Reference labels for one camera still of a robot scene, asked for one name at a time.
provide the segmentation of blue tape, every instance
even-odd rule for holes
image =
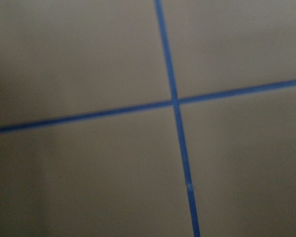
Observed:
[[[171,101],[163,101],[163,102],[157,102],[157,103],[151,103],[151,104],[145,104],[145,105],[137,105],[137,106],[120,108],[120,109],[113,109],[113,110],[107,110],[107,111],[82,114],[82,115],[67,116],[67,117],[62,117],[62,118],[45,119],[45,120],[40,120],[40,121],[13,124],[13,125],[8,125],[8,126],[1,126],[0,133],[12,132],[12,131],[24,130],[24,129],[30,129],[30,128],[37,128],[37,127],[43,127],[43,126],[50,126],[50,125],[56,125],[56,124],[60,124],[60,123],[67,123],[67,122],[73,122],[73,121],[81,121],[81,120],[86,120],[86,119],[96,119],[96,118],[101,118],[101,117],[106,117],[106,116],[126,114],[126,113],[131,113],[131,112],[142,111],[142,110],[157,109],[157,108],[167,107],[167,106],[171,106],[171,105],[172,105]]]
[[[289,80],[289,81],[276,82],[271,84],[265,84],[265,85],[251,86],[251,87],[235,89],[235,90],[221,91],[221,92],[210,93],[205,95],[191,96],[191,97],[179,99],[179,103],[180,104],[196,103],[196,102],[207,101],[207,100],[221,99],[224,97],[277,90],[277,89],[293,87],[293,86],[296,86],[296,79]]]
[[[180,144],[180,151],[181,151],[181,157],[182,157],[182,163],[183,163],[185,183],[187,186],[187,197],[188,197],[189,209],[190,209],[190,214],[191,214],[191,219],[192,219],[193,233],[194,233],[194,237],[200,237],[200,230],[199,230],[198,217],[197,217],[197,211],[196,211],[194,190],[193,190],[193,185],[192,185],[192,178],[191,178],[191,172],[190,172],[187,149],[186,149],[184,128],[183,128],[182,116],[181,116],[181,112],[180,112],[180,105],[179,105],[179,101],[178,101],[178,93],[177,93],[177,87],[176,87],[176,83],[175,83],[175,76],[174,76],[174,70],[173,70],[173,64],[172,64],[172,58],[171,58],[171,51],[170,51],[170,46],[169,46],[168,37],[167,37],[165,20],[163,17],[162,4],[161,4],[161,0],[155,0],[154,2],[155,2],[157,18],[158,18],[158,22],[159,22],[160,35],[161,35],[162,46],[163,46],[163,53],[164,53],[164,58],[165,58],[165,62],[166,62],[166,67],[167,67],[168,80],[169,80],[173,109],[174,109],[175,120],[176,120],[176,125],[177,125],[177,132],[178,132],[178,137],[179,137],[179,144]]]

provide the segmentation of blue line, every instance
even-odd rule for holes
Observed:
[[[167,107],[171,105],[172,105],[171,101],[163,101],[163,102],[137,105],[137,106],[131,106],[126,108],[120,108],[120,109],[112,109],[112,110],[99,111],[99,112],[88,113],[88,114],[67,116],[62,118],[55,118],[55,119],[51,118],[51,119],[45,119],[45,120],[39,120],[39,121],[33,121],[33,122],[27,122],[27,123],[12,124],[7,126],[1,126],[0,133],[37,128],[37,127],[43,127],[43,126],[50,126],[50,125],[56,125],[60,123],[67,123],[67,122],[73,122],[73,121],[81,121],[86,119],[96,119],[96,118],[101,118],[106,116],[126,114],[131,112],[142,111],[142,110],[157,109],[157,108]]]
[[[265,85],[251,86],[251,87],[235,89],[235,90],[221,91],[221,92],[210,93],[205,95],[191,96],[191,97],[179,99],[179,103],[180,104],[195,103],[195,102],[201,102],[201,101],[207,101],[207,100],[221,99],[224,97],[277,90],[277,89],[293,87],[293,86],[296,86],[296,79],[289,80],[289,81],[276,82],[271,84],[265,84]]]
[[[178,101],[178,93],[177,93],[177,87],[175,83],[175,75],[173,70],[171,51],[170,51],[170,46],[169,46],[168,37],[167,37],[165,20],[163,17],[162,4],[161,4],[161,0],[155,0],[154,2],[155,2],[157,18],[159,22],[159,29],[160,29],[160,35],[161,35],[161,40],[163,45],[164,58],[165,58],[166,67],[167,67],[169,85],[171,89],[173,109],[174,109],[174,114],[176,119],[177,132],[179,137],[180,151],[181,151],[183,170],[184,170],[184,176],[185,176],[185,183],[187,187],[187,197],[188,197],[189,209],[190,209],[190,214],[192,219],[193,233],[194,233],[194,237],[200,237],[194,190],[192,185],[192,178],[191,178],[191,172],[190,172],[187,149],[186,149],[184,128],[183,128],[183,122],[182,122],[182,117],[180,112],[180,105]]]

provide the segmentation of blue grout line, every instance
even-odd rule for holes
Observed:
[[[169,42],[168,42],[166,25],[165,25],[165,20],[164,20],[163,11],[162,11],[162,4],[161,4],[161,0],[155,0],[154,2],[155,2],[158,23],[159,23],[160,35],[161,35],[162,46],[163,46],[163,53],[164,53],[164,58],[165,58],[165,62],[166,62],[166,67],[167,67],[169,85],[170,85],[172,102],[173,102],[174,115],[175,115],[175,120],[176,120],[176,125],[177,125],[177,132],[178,132],[178,137],[179,137],[179,144],[180,144],[180,151],[181,151],[181,157],[182,157],[182,163],[183,163],[185,183],[186,183],[186,187],[187,187],[187,197],[188,197],[188,204],[189,204],[189,209],[190,209],[190,214],[191,214],[193,233],[194,233],[194,237],[200,237],[200,230],[199,230],[199,224],[198,224],[194,190],[193,190],[193,185],[192,185],[192,178],[191,178],[191,172],[190,172],[187,149],[186,149],[185,134],[184,134],[182,116],[181,116],[181,111],[180,111],[180,105],[179,105],[179,101],[178,101],[178,93],[177,93],[175,75],[174,75],[172,58],[171,58],[171,50],[170,50],[170,46],[169,46]]]
[[[27,122],[27,123],[12,124],[7,126],[0,126],[0,133],[12,132],[12,131],[24,130],[24,129],[30,129],[30,128],[36,128],[36,127],[43,127],[43,126],[50,126],[50,125],[56,125],[60,123],[67,123],[67,122],[80,121],[80,120],[86,120],[86,119],[95,119],[95,118],[101,118],[106,116],[113,116],[118,114],[125,114],[125,113],[131,113],[131,112],[137,112],[137,111],[143,111],[143,110],[149,110],[149,109],[157,109],[162,107],[168,107],[171,105],[172,105],[171,101],[163,101],[163,102],[156,102],[156,103],[145,104],[145,105],[137,105],[137,106],[131,106],[131,107],[125,107],[125,108],[119,108],[119,109],[99,111],[99,112],[88,113],[88,114],[67,116],[62,118],[54,118],[54,119],[51,118],[51,119],[45,119],[45,120],[39,120],[39,121],[33,121],[33,122]]]
[[[196,102],[207,101],[207,100],[221,99],[224,97],[277,90],[277,89],[293,87],[293,86],[296,86],[296,79],[289,80],[289,81],[276,82],[271,84],[251,86],[251,87],[235,89],[235,90],[221,91],[221,92],[210,93],[205,95],[191,96],[191,97],[179,99],[179,103],[180,104],[196,103]]]

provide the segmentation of vertical blue line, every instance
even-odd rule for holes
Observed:
[[[200,230],[198,225],[198,217],[197,217],[197,211],[196,211],[194,190],[192,185],[191,171],[190,171],[189,162],[188,162],[183,122],[181,117],[179,101],[178,101],[178,93],[177,93],[173,64],[171,59],[171,51],[170,51],[170,46],[169,46],[167,31],[165,26],[165,20],[164,20],[163,11],[162,11],[162,4],[161,4],[161,0],[154,0],[154,2],[155,2],[158,23],[159,23],[160,34],[161,34],[163,53],[164,53],[164,58],[166,62],[166,67],[167,67],[169,85],[171,90],[171,97],[172,97],[171,100],[172,100],[174,115],[176,119],[177,132],[179,137],[180,151],[181,151],[181,157],[182,157],[182,163],[183,163],[185,183],[187,187],[187,197],[188,197],[189,209],[190,209],[190,214],[192,219],[193,232],[194,232],[194,237],[200,237],[201,235],[200,235]]]

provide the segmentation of floor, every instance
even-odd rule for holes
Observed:
[[[0,0],[0,237],[296,237],[296,0]]]

